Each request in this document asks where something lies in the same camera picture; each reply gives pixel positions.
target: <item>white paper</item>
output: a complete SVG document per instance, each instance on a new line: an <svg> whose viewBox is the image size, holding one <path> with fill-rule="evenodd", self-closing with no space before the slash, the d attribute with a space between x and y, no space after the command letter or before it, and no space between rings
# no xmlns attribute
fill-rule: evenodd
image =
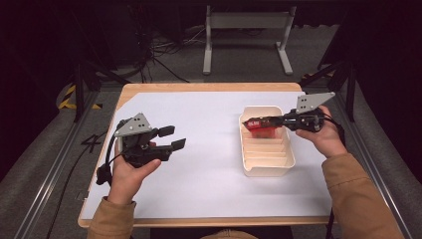
<svg viewBox="0 0 422 239"><path fill-rule="evenodd" d="M140 93L115 113L120 120L144 113L152 127L175 126L157 145L186 137L185 147L149 175L134 200L135 218L328 216L330 197L315 147L288 130L296 165L282 177L243 172L239 116L246 106L296 107L303 93ZM92 219L108 184L95 179L81 219Z"/></svg>

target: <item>hand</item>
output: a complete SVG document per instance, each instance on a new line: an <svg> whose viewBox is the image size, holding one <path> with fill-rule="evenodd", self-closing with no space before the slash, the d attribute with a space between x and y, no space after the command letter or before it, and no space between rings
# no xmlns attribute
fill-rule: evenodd
<svg viewBox="0 0 422 239"><path fill-rule="evenodd" d="M119 154L117 143L114 147L114 154ZM160 164L161 160L155 159L140 168L135 168L126 162L123 156L118 156L113 161L112 182L107 201L121 205L130 204L143 179L155 171Z"/></svg>
<svg viewBox="0 0 422 239"><path fill-rule="evenodd" d="M327 107L319 107L325 114L331 117ZM330 121L325 121L322 129L319 132L310 132L307 130L298 129L296 134L302 138L308 139L314 143L316 149L325 155L325 157L332 157L347 153L338 136L337 127Z"/></svg>

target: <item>wooden table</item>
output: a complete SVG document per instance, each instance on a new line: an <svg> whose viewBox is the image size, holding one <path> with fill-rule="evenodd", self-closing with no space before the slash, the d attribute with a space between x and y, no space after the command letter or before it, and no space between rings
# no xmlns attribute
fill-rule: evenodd
<svg viewBox="0 0 422 239"><path fill-rule="evenodd" d="M174 92L301 92L302 89L295 83L235 83L235 84L130 84L124 86L117 102L116 110L138 93L174 93ZM106 153L104 145L100 158ZM82 219L79 224L89 227L91 220ZM236 218L172 218L172 219L138 219L135 218L135 227L191 227L191 226L258 226L258 225L297 225L297 224L324 224L327 216L311 217L236 217Z"/></svg>

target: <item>white container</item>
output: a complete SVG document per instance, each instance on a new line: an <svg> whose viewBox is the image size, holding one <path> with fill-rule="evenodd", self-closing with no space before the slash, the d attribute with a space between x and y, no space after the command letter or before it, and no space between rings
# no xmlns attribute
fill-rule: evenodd
<svg viewBox="0 0 422 239"><path fill-rule="evenodd" d="M250 118L281 116L278 107L246 107L239 117L244 172L247 176L279 177L295 165L286 128L275 129L273 138L253 138L242 122Z"/></svg>

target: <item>brown sleeve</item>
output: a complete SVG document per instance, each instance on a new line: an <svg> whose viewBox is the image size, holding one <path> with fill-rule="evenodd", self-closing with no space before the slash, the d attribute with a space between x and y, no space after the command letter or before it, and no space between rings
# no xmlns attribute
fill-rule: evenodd
<svg viewBox="0 0 422 239"><path fill-rule="evenodd" d="M381 194L350 153L327 159L322 171L342 238L403 238Z"/></svg>
<svg viewBox="0 0 422 239"><path fill-rule="evenodd" d="M136 203L117 205L102 199L88 230L89 239L130 237Z"/></svg>

